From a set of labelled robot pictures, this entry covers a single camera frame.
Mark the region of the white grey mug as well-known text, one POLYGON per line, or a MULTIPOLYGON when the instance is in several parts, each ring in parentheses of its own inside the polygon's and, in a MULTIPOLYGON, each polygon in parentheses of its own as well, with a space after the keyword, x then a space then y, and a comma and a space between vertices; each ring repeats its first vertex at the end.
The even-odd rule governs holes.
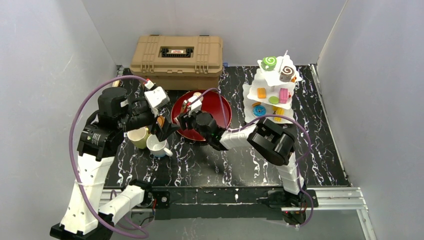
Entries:
POLYGON ((173 153, 169 148, 169 143, 165 139, 159 141, 156 135, 151 134, 146 140, 146 147, 150 153, 157 158, 162 158, 164 156, 172 157, 173 153))

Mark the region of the yellow green mug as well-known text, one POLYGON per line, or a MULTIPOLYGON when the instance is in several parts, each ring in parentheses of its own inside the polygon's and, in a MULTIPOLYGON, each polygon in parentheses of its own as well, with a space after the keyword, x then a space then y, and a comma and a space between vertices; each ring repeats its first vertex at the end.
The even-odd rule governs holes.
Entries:
POLYGON ((127 132, 128 139, 138 149, 147 147, 147 139, 150 136, 150 131, 147 127, 141 127, 127 132))

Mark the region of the red round tray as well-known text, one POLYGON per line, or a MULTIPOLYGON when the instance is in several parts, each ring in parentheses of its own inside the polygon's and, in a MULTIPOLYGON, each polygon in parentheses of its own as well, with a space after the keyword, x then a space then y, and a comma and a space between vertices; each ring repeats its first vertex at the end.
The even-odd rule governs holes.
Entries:
MULTIPOLYGON (((188 100, 190 97, 192 97, 192 95, 195 92, 196 92, 195 90, 188 91, 188 92, 184 93, 182 96, 180 96, 174 102, 174 105, 173 105, 172 110, 171 110, 171 118, 172 119, 177 117, 181 113, 181 110, 182 110, 182 107, 183 107, 183 101, 188 100)), ((210 113, 214 117, 214 119, 216 120, 217 124, 220 127, 229 127, 230 124, 231 124, 231 120, 232 120, 232 109, 231 109, 229 102, 223 96, 221 96, 221 100, 222 100, 222 103, 223 103, 223 110, 221 108, 219 95, 214 91, 210 91, 210 92, 206 93, 203 96, 201 111, 206 112, 206 113, 210 113)), ((181 130, 181 129, 179 129, 176 132, 178 134, 180 134, 182 137, 189 139, 189 140, 192 140, 192 141, 197 141, 197 142, 205 142, 206 141, 194 129, 191 129, 191 130, 188 130, 188 129, 181 130)))

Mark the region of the tan plastic toolbox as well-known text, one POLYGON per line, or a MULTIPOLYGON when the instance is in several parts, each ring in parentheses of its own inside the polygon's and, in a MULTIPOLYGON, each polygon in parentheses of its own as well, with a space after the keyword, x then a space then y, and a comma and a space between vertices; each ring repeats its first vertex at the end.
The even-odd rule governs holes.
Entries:
POLYGON ((138 39, 129 69, 164 90, 217 88, 223 72, 219 36, 145 35, 138 39))

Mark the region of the orange round toy biscuit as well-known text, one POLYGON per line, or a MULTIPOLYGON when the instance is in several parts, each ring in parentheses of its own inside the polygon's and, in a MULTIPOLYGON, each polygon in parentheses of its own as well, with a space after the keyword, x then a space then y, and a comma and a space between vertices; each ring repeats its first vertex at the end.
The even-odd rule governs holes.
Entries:
POLYGON ((254 108, 254 107, 256 107, 256 106, 260 106, 262 103, 261 102, 255 102, 255 103, 253 103, 251 106, 254 108))

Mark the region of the blue toy donut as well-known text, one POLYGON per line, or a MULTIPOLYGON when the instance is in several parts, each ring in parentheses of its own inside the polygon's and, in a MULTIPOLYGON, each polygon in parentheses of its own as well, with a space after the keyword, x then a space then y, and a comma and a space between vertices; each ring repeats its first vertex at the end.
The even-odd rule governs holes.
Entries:
POLYGON ((255 105, 252 108, 252 114, 255 117, 261 117, 267 114, 267 109, 263 105, 255 105))

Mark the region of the orange toy cake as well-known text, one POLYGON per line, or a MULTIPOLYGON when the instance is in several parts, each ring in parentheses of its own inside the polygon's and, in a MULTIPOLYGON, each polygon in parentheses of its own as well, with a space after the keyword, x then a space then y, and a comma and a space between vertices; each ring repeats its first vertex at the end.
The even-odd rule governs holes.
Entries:
POLYGON ((267 97, 267 90, 265 88, 259 87, 256 90, 258 99, 265 99, 267 97))

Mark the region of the white tiered cake stand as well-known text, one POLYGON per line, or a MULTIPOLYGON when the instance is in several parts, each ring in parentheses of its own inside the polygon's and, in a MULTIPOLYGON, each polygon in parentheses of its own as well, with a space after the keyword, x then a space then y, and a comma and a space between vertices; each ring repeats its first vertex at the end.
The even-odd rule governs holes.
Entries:
MULTIPOLYGON (((277 64, 272 71, 265 71, 261 67, 262 59, 258 60, 257 63, 259 68, 256 70, 253 81, 251 84, 244 84, 243 88, 243 106, 244 106, 244 121, 246 123, 254 120, 253 107, 252 104, 256 102, 261 102, 261 105, 266 108, 266 115, 274 115, 273 106, 283 108, 285 117, 293 120, 294 111, 292 109, 292 103, 295 95, 295 88, 297 82, 302 80, 300 73, 296 69, 294 62, 291 60, 291 57, 285 53, 282 56, 276 56, 277 64), (280 70, 284 66, 289 66, 295 70, 295 77, 292 79, 292 82, 282 82, 280 81, 280 70), (266 98, 259 99, 257 97, 257 88, 266 89, 266 98), (279 97, 280 88, 286 88, 289 91, 289 99, 286 104, 270 104, 268 99, 271 96, 279 97)), ((292 122, 286 119, 282 119, 281 122, 274 121, 274 116, 269 117, 269 119, 276 124, 291 124, 292 122)))

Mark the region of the green toy macaron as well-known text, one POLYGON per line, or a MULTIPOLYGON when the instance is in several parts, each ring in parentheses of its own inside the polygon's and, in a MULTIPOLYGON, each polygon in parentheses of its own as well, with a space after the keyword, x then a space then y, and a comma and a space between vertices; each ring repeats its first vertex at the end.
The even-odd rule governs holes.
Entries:
POLYGON ((272 104, 272 105, 277 105, 277 104, 279 104, 279 103, 280 103, 280 100, 279 100, 279 98, 278 98, 277 96, 270 96, 270 97, 268 98, 268 101, 269 101, 269 103, 270 103, 270 104, 272 104))

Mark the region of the yellow toy cake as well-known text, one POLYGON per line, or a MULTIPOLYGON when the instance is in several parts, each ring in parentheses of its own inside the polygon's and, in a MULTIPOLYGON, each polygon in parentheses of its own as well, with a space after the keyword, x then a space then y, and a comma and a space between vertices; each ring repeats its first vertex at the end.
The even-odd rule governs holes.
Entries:
MULTIPOLYGON (((285 110, 283 108, 273 106, 273 114, 274 115, 283 116, 284 113, 285 113, 285 110)), ((276 122, 278 122, 278 123, 280 123, 282 121, 282 118, 281 117, 274 116, 273 117, 273 120, 276 121, 276 122)))

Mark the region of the pink toy cake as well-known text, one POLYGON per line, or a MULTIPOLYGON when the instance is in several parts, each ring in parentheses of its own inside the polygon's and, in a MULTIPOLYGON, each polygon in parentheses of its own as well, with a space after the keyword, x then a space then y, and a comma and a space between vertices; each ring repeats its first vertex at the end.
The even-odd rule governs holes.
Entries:
POLYGON ((286 104, 290 98, 290 92, 287 88, 280 88, 278 93, 278 101, 280 104, 286 104))

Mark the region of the green swirl roll cake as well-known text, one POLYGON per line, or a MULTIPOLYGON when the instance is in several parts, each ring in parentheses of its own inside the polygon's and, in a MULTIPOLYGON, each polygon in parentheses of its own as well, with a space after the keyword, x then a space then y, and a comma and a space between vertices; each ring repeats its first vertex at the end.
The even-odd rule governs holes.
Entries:
POLYGON ((264 57, 260 63, 260 66, 264 71, 273 71, 277 65, 277 58, 275 56, 264 57))

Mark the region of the brown swirl roll cake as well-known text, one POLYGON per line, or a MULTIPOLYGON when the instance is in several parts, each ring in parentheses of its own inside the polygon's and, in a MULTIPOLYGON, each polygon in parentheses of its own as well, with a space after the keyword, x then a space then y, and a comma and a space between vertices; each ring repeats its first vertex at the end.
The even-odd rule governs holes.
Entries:
POLYGON ((279 80, 284 83, 292 82, 296 71, 290 66, 284 66, 280 70, 279 80))

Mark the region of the wooden coaster stack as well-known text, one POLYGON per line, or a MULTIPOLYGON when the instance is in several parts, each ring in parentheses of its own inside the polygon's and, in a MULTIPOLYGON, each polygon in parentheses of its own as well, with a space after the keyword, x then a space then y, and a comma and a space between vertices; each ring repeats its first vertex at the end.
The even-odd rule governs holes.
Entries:
POLYGON ((160 127, 160 128, 162 128, 163 127, 163 125, 164 125, 164 123, 165 123, 165 117, 164 116, 162 116, 162 115, 159 115, 157 118, 156 118, 156 124, 160 127))

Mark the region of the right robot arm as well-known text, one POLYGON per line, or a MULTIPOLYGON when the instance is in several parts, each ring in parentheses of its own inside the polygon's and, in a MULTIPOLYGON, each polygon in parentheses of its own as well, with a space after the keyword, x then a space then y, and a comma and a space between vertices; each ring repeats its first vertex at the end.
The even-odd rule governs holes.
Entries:
POLYGON ((293 195, 305 192, 304 178, 298 170, 295 137, 267 115, 255 118, 238 129, 224 129, 207 112, 181 113, 174 121, 182 130, 195 130, 212 148, 227 151, 238 147, 255 149, 266 161, 276 166, 284 191, 293 195))

